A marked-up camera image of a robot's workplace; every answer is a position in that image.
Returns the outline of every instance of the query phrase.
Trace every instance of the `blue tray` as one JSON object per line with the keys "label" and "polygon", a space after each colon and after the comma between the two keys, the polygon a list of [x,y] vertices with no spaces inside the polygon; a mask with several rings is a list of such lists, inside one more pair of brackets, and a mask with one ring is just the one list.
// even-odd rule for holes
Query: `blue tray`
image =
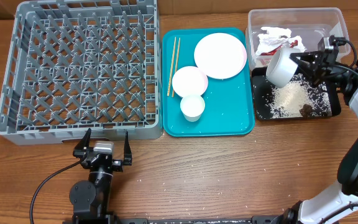
{"label": "blue tray", "polygon": [[183,116],[180,111],[180,96],[176,94],[173,98],[167,96],[175,37],[177,37],[177,42],[179,37],[181,38],[178,61],[179,70],[185,66],[196,66],[194,50],[197,43],[203,37],[218,32],[231,34],[246,46],[246,37],[241,30],[236,28],[172,30],[167,32],[163,37],[162,119],[164,129],[172,136],[241,135],[251,132],[255,126],[248,62],[244,69],[232,78],[217,80],[208,77],[208,89],[202,96],[205,100],[205,110],[201,118],[196,122],[189,122]]}

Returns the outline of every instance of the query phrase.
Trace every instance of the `gray plastic rack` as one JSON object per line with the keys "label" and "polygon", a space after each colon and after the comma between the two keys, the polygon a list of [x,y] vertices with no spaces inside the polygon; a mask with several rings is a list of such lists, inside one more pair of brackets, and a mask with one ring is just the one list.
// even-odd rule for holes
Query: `gray plastic rack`
{"label": "gray plastic rack", "polygon": [[157,0],[31,1],[17,7],[0,99],[15,144],[162,134]]}

